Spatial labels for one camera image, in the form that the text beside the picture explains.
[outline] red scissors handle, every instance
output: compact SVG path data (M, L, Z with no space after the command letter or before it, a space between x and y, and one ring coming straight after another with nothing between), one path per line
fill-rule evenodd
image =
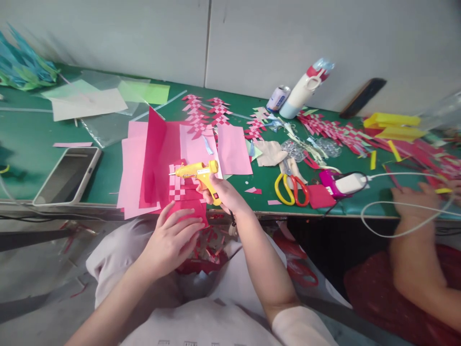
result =
M290 177L291 181L293 182L294 200L296 201L296 205L298 207L305 207L309 203L309 191L307 190L307 186L297 176L290 175ZM301 185L301 189L304 192L304 203L301 203L298 199L298 184Z

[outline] hot glue gun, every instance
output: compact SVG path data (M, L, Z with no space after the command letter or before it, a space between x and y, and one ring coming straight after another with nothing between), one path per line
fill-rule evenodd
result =
M202 162L198 162L187 166L181 166L181 168L178 168L174 173L170 173L170 175L176 175L181 178L197 178L200 182L200 188L202 190L210 190L210 194L213 198L213 205L218 206L221 204L221 200L210 182L210 174L218 173L218 170L218 162L216 160L211 160L208 162L207 167L205 167Z

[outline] white water bottle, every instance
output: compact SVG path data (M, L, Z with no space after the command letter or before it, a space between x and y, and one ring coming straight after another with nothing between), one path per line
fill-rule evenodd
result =
M315 90L328 78L333 67L335 67L335 64L323 58L309 67L293 88L290 96L288 96L280 109L279 114L286 119L293 119L297 116L305 103L314 94Z

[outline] scissors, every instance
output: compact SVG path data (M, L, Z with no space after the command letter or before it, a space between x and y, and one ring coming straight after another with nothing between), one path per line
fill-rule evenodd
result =
M290 168L288 167L287 160L283 160L283 165L285 166L285 174L280 173L278 178L275 181L275 193L277 194L277 197L282 201L283 204L286 205L294 205L296 202L296 205L298 207L305 207L309 203L309 191L307 191L307 186L301 181L300 178L298 178L295 175L292 175ZM293 183L293 189L294 189L294 196L293 193L291 192L290 187L288 186L287 183L287 177L291 178L291 182ZM283 178L283 185L285 186L285 189L288 192L288 196L290 196L290 201L287 201L285 198L283 198L282 194L280 193L279 190L279 183L280 180ZM301 189L304 192L304 195L306 196L306 199L304 203L301 203L298 199L298 183L301 185Z

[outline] small can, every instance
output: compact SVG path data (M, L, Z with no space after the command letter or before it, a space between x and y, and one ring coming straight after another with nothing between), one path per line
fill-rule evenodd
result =
M270 112L278 111L282 107L283 103L286 101L290 92L290 88L283 85L275 89L269 101L267 102L267 110Z

